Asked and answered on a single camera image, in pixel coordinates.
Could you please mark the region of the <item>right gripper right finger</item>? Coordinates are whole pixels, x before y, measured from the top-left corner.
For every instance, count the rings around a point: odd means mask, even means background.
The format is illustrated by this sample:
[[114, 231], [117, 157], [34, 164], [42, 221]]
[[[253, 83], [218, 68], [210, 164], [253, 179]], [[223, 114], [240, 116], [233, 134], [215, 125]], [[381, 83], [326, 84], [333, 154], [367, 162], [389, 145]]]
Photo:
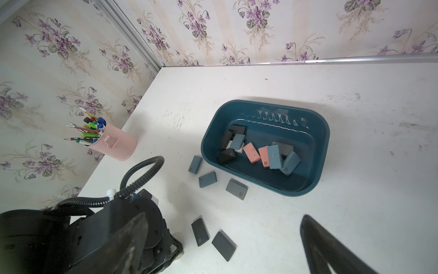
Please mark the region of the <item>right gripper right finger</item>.
[[310, 273], [376, 273], [310, 215], [303, 216], [300, 235]]

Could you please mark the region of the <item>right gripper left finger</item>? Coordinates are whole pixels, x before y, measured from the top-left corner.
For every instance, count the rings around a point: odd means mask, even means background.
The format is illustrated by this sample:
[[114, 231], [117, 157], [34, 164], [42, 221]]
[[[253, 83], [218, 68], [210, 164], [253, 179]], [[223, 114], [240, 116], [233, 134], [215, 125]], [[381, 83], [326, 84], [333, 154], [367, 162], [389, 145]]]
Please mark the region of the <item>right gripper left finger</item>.
[[138, 214], [108, 242], [68, 271], [69, 274], [135, 274], [147, 238], [148, 222]]

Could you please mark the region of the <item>pink eraser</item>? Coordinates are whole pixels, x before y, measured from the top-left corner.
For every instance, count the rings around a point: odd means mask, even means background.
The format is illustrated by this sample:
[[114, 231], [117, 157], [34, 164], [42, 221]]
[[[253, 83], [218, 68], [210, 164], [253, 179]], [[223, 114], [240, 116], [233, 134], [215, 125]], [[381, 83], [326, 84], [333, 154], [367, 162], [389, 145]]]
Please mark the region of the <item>pink eraser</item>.
[[260, 154], [252, 143], [248, 143], [247, 145], [245, 145], [243, 147], [243, 151], [251, 164], [255, 164], [256, 162], [261, 160]]
[[268, 169], [270, 167], [268, 146], [259, 148], [258, 152], [260, 154], [263, 167]]

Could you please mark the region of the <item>white eraser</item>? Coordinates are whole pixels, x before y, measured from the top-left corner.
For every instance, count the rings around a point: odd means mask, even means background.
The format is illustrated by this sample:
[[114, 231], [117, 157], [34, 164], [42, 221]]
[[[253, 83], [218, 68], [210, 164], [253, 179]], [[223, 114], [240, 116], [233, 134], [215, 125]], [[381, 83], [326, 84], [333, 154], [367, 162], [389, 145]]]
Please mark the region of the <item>white eraser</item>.
[[[232, 143], [233, 143], [233, 141], [230, 140], [230, 141], [228, 142], [227, 146], [226, 146], [226, 149], [229, 149]], [[245, 146], [245, 143], [242, 142], [240, 148], [239, 148], [238, 150], [237, 150], [237, 149], [234, 149], [234, 151], [235, 151], [236, 153], [238, 153], [238, 154], [242, 154], [242, 153], [243, 153], [243, 147], [244, 147], [244, 146]]]

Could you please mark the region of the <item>blue eraser bottom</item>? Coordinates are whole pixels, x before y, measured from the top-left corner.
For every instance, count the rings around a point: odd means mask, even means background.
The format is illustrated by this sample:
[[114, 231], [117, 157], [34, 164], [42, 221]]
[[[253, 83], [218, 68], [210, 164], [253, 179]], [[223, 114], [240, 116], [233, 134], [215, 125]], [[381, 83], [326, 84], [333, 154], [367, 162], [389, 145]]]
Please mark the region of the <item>blue eraser bottom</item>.
[[230, 148], [231, 149], [239, 149], [241, 146], [241, 143], [244, 142], [245, 140], [245, 135], [242, 134], [236, 134], [235, 137], [233, 138], [233, 143], [231, 144]]

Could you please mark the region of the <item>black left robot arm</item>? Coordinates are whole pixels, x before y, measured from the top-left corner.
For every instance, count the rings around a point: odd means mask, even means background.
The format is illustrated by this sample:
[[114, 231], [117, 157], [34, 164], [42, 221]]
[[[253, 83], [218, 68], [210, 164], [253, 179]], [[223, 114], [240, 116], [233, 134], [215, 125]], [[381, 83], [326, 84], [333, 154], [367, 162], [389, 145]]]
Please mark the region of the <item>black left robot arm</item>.
[[161, 273], [184, 253], [144, 189], [163, 164], [162, 156], [138, 163], [119, 191], [105, 197], [73, 197], [50, 209], [2, 213], [1, 272]]

